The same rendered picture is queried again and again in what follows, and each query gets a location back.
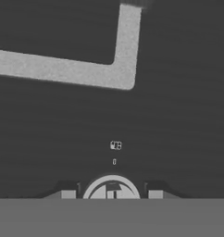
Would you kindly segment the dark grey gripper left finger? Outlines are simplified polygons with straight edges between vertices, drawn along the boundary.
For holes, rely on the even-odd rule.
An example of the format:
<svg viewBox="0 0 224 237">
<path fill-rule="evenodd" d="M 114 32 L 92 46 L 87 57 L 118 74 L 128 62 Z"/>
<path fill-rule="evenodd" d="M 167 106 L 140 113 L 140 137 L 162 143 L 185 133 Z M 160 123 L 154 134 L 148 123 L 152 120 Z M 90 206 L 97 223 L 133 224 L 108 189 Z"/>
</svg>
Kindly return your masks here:
<svg viewBox="0 0 224 237">
<path fill-rule="evenodd" d="M 79 181 L 58 181 L 56 185 L 42 194 L 42 198 L 48 199 L 76 199 L 81 190 Z"/>
</svg>

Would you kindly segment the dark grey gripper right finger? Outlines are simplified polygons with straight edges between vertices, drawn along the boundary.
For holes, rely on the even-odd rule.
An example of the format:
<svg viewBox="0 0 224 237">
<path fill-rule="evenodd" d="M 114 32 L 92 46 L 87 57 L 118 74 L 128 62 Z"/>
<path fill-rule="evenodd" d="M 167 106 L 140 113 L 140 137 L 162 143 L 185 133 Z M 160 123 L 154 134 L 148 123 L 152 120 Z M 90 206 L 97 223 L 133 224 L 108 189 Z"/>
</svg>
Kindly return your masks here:
<svg viewBox="0 0 224 237">
<path fill-rule="evenodd" d="M 165 181 L 145 181 L 144 190 L 148 199 L 182 198 L 182 194 Z"/>
</svg>

